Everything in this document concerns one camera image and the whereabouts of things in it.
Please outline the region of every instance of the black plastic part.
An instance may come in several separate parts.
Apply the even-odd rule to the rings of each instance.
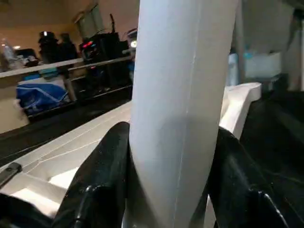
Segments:
[[[0,227],[50,228],[53,220],[31,204],[0,193]]]
[[[2,189],[16,174],[22,171],[22,166],[18,163],[11,163],[0,172],[0,189]]]
[[[275,203],[279,196],[239,141],[224,129],[218,133],[208,189],[220,228],[288,227]]]
[[[120,228],[125,209],[129,124],[112,127],[78,169],[54,228]]]
[[[304,227],[304,93],[265,94],[239,141],[220,129],[208,192],[220,228]]]

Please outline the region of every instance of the white shelf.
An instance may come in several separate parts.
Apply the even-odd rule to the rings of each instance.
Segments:
[[[22,74],[31,73],[31,72],[35,72],[35,71],[39,71],[39,70],[48,69],[48,68],[54,68],[54,67],[60,67],[60,66],[62,67],[62,66],[70,65],[70,64],[82,63],[83,61],[84,60],[82,58],[76,58],[76,59],[52,63],[52,64],[44,64],[44,65],[40,65],[40,66],[33,66],[33,67],[28,67],[28,68],[23,68],[23,69],[18,69],[18,70],[11,70],[11,71],[0,73],[0,78],[22,75]]]

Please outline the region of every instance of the white panel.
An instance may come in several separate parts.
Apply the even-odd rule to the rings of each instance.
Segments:
[[[237,3],[141,1],[130,144],[143,196],[131,204],[145,203],[130,208],[130,227],[189,227],[212,164]]]

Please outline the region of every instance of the blue cloth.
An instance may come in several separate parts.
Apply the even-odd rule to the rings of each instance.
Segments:
[[[67,92],[58,85],[24,84],[17,86],[17,99],[28,114],[34,114],[59,106]]]

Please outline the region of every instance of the wall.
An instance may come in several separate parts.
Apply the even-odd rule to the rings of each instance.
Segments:
[[[13,46],[33,48],[39,52],[39,32],[74,32],[61,0],[10,0],[11,7],[0,12],[0,38]]]
[[[244,33],[248,47],[257,53],[282,52],[282,70],[289,74],[289,89],[300,87],[300,33],[287,50],[289,27],[294,8],[279,0],[246,0]]]
[[[70,20],[78,13],[90,9],[98,3],[104,27],[111,30],[110,13],[113,14],[116,30],[122,40],[125,33],[137,27],[139,15],[139,0],[64,0]]]

